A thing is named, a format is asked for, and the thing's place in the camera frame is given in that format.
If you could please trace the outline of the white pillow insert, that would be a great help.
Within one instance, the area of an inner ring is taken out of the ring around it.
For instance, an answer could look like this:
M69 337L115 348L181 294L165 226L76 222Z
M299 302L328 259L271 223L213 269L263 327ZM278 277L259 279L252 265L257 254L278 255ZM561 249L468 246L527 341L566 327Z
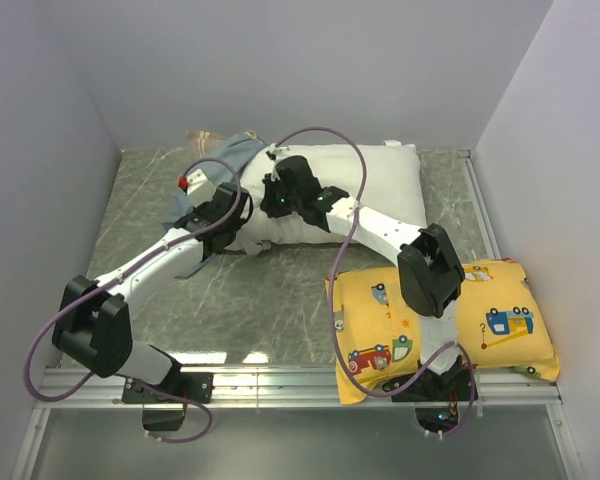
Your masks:
M361 145L359 150L367 166L361 203L403 223L425 226L421 163L416 146L390 141L383 145ZM335 186L351 196L357 194L362 178L361 164L350 146L289 145L283 148L282 154L305 157L323 187ZM256 255L271 244L340 243L341 235L310 226L296 214L272 219L260 209L265 192L263 178L273 166L274 162L262 149L243 170L240 183L251 195L254 211L228 249Z

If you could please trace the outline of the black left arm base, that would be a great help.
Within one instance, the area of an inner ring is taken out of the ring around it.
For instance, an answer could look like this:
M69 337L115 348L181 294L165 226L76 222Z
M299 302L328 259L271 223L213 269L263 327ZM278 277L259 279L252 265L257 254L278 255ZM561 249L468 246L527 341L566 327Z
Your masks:
M186 443L202 438L211 430L213 414L207 405L211 402L213 387L211 372L177 372L157 386L128 378L121 403L142 407L141 423L147 436L165 443ZM202 430L190 437L170 437L182 430L187 414L194 409L206 416Z

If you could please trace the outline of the yellow cartoon car pillow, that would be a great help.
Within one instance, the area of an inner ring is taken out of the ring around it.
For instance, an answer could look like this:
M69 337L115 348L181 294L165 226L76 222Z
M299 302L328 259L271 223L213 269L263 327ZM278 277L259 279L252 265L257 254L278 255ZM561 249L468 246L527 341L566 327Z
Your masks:
M456 312L460 343L477 368L509 368L555 381L560 363L522 266L483 259L464 266ZM380 267L340 274L333 283L339 399L355 404L391 378L412 374L422 349L418 315L404 302L398 271Z

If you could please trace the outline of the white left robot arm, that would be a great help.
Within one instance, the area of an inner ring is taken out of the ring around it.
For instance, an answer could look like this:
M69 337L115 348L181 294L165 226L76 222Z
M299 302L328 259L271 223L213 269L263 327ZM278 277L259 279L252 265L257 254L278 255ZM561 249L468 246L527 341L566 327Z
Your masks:
M181 364L168 353L136 341L131 319L169 281L222 253L253 213L249 193L231 183L190 206L152 247L123 266L66 286L53 345L101 378L113 375L145 383L159 402L182 393Z

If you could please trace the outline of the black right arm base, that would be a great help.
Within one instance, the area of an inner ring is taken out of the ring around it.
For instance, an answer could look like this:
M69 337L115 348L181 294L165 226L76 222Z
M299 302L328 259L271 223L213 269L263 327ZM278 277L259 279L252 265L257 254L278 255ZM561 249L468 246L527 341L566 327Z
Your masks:
M450 373L449 378L426 371L408 389L399 392L413 377L409 374L388 380L381 390L391 394L393 403L416 405L416 421L426 436L443 439L461 427L478 399L475 375L464 368Z

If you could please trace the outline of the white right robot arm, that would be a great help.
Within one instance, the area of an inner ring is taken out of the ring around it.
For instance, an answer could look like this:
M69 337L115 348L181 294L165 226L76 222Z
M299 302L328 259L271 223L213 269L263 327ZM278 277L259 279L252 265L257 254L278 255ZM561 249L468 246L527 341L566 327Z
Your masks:
M455 388L461 361L469 356L456 329L465 275L446 230L435 223L409 225L364 206L362 190L350 195L323 186L303 156L285 157L273 147L266 155L273 163L263 181L266 214L280 218L296 213L311 226L343 236L344 247L356 241L397 267L402 298L420 318L421 366L386 395L400 395L420 381L426 396L445 398Z

